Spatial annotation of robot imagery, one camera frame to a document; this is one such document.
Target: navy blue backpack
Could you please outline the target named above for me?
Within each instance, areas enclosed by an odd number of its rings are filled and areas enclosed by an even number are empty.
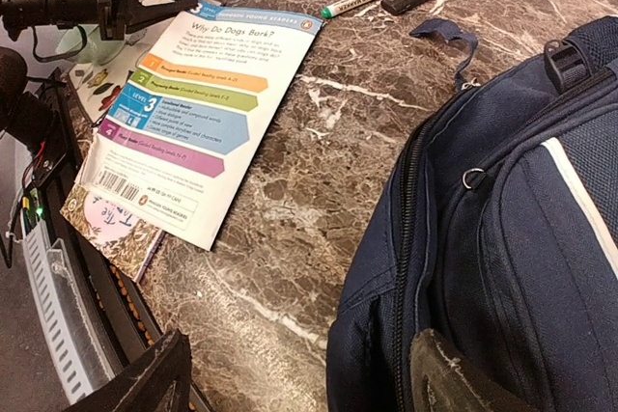
[[[445,20],[412,34],[431,32],[475,46]],[[618,410],[617,76],[606,17],[460,85],[415,130],[330,329],[331,412],[413,411],[410,346],[430,327],[533,407]]]

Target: marble countertop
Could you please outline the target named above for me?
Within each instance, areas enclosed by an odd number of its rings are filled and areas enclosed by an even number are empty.
[[[319,15],[334,0],[227,0]],[[439,15],[475,32],[481,82],[618,0],[435,0],[401,17],[369,4],[330,20],[281,104],[211,253],[168,237],[141,289],[189,335],[217,412],[325,411],[325,347],[382,185],[411,131],[453,92],[465,51],[407,34]]]

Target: metal ring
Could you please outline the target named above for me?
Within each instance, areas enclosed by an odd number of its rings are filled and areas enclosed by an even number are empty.
[[[466,172],[463,173],[462,176],[462,184],[465,187],[466,190],[472,190],[472,185],[470,185],[467,182],[467,177],[472,174],[472,173],[479,173],[479,174],[485,174],[485,171],[483,171],[481,168],[472,168],[472,169],[468,169]]]

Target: backpack zipper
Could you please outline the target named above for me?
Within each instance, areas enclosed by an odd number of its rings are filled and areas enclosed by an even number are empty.
[[[451,103],[466,94],[476,85],[463,86],[460,91],[455,93],[444,105],[437,110],[433,116],[420,125],[407,140],[404,147],[403,167],[400,172],[399,186],[400,192],[404,195],[401,209],[400,220],[402,224],[402,245],[397,258],[397,277],[395,281],[395,392],[397,396],[397,409],[400,412],[406,410],[406,398],[404,394],[404,296],[407,286],[407,269],[409,265],[409,255],[411,253],[411,238],[414,236],[414,192],[418,184],[418,165],[423,152],[423,142],[427,134],[434,127],[445,109]]]

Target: zipper pull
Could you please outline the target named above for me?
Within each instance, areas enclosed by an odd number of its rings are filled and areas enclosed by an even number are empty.
[[[494,178],[481,168],[468,169],[463,173],[462,184],[466,190],[470,190],[482,198],[489,197],[492,192]]]

